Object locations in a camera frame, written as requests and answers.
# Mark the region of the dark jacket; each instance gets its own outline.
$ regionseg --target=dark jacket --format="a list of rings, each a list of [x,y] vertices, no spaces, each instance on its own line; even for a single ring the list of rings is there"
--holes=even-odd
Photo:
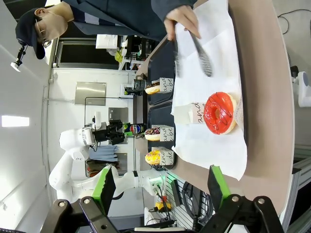
[[[160,41],[165,35],[163,21],[173,9],[196,0],[63,0],[72,7],[121,25],[105,26],[74,22],[84,34],[138,35]]]

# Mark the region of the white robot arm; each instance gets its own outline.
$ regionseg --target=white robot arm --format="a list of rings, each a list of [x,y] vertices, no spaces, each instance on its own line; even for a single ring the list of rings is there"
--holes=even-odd
[[[71,170],[73,160],[84,162],[88,159],[89,146],[96,144],[93,130],[100,130],[101,128],[106,128],[104,122],[100,125],[95,123],[92,127],[68,130],[61,133],[59,144],[66,152],[49,177],[49,183],[56,190],[58,199],[74,202],[84,191],[94,190],[101,172],[80,182],[71,179]],[[159,191],[157,185],[162,186],[163,183],[163,174],[155,170],[127,172],[123,177],[119,177],[117,169],[114,166],[111,166],[111,169],[116,185],[114,197],[119,196],[126,189],[135,187],[143,187],[151,195],[155,195],[156,190]]]

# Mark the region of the hand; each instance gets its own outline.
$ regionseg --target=hand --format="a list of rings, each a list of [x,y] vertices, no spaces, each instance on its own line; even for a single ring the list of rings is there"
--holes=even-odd
[[[164,26],[167,32],[167,39],[174,40],[175,38],[175,23],[181,23],[185,29],[192,32],[196,37],[201,39],[198,30],[198,19],[190,6],[180,6],[166,15]]]

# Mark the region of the red glazed donut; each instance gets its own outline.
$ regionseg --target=red glazed donut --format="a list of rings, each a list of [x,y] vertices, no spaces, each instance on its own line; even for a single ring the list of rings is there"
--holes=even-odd
[[[204,121],[214,134],[229,133],[235,126],[233,113],[237,102],[225,92],[211,95],[204,107]]]

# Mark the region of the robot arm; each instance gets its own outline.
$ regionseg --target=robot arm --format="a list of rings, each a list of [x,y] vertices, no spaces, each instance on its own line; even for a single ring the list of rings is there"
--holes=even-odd
[[[67,130],[61,133],[59,145],[65,150],[63,157],[52,170],[49,182],[56,189],[58,199],[66,199],[69,202],[76,199],[87,190],[94,190],[100,173],[82,182],[71,179],[72,163],[74,161],[84,162],[88,159],[89,146],[96,145],[97,141],[107,140],[106,135],[111,134],[122,127],[122,123],[111,121],[110,125],[100,122],[100,114],[95,113],[95,123],[92,127]],[[155,170],[127,172],[123,177],[119,177],[114,166],[110,166],[113,173],[116,191],[114,197],[119,196],[124,190],[135,187],[145,188],[151,195],[158,192],[157,185],[162,184],[161,173]]]
[[[118,171],[114,166],[110,166],[112,170],[112,176],[116,185],[116,190],[113,197],[119,196],[126,189],[142,187],[151,195],[155,196],[160,190],[157,187],[161,187],[163,184],[162,177],[163,172],[156,171],[154,169],[147,171],[132,171],[126,172],[124,176],[120,177]]]

